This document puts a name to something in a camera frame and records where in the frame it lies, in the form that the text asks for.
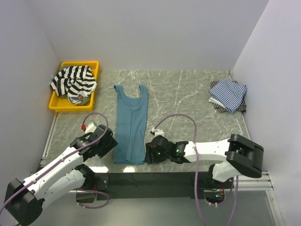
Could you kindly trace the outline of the teal tank top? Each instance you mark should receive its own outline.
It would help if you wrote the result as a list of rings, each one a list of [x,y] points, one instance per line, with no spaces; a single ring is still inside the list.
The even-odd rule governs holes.
[[[139,85],[140,97],[125,94],[121,85],[114,86],[117,92],[117,120],[114,148],[114,163],[142,165],[145,161],[144,136],[147,126],[149,94],[145,85]]]

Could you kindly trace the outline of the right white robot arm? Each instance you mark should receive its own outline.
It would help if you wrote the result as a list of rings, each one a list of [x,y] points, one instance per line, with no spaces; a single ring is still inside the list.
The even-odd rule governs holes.
[[[177,164],[193,163],[198,160],[220,161],[209,167],[207,184],[217,188],[222,182],[236,177],[261,178],[264,148],[239,135],[214,142],[181,141],[173,143],[162,135],[155,136],[145,144],[148,164],[170,160]]]

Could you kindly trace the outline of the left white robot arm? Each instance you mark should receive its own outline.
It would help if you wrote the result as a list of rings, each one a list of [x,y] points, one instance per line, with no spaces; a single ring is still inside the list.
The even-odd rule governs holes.
[[[108,175],[99,176],[84,162],[96,155],[104,157],[116,145],[110,128],[90,123],[85,134],[75,138],[47,166],[23,180],[15,178],[8,184],[5,209],[20,226],[28,226],[49,204],[69,191],[105,191]]]

